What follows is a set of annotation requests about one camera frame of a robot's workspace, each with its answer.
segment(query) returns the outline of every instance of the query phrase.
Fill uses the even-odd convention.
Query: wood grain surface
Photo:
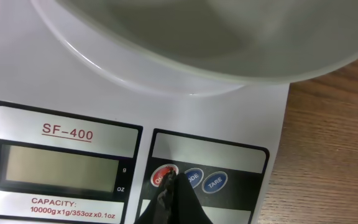
[[[259,223],[358,223],[358,60],[291,85]]]

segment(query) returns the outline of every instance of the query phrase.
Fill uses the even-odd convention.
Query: black object
[[[164,175],[149,206],[135,224],[212,224],[187,176],[173,173],[171,170]]]

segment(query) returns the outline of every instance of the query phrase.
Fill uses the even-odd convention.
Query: white scale
[[[169,70],[74,18],[54,1],[0,1],[0,223],[133,223],[167,167],[213,223],[257,223],[288,85],[141,80]],[[98,60],[103,48],[114,58]]]

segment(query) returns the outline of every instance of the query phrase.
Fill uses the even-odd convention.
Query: display screen
[[[119,161],[21,146],[5,146],[7,181],[112,192]]]

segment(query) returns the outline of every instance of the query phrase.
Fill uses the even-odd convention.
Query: red button
[[[165,174],[167,174],[167,172],[169,172],[170,168],[173,168],[173,170],[175,170],[175,172],[179,174],[179,168],[176,165],[165,164],[160,166],[153,172],[152,177],[150,179],[154,187],[158,187],[160,185],[163,177],[165,176]]]

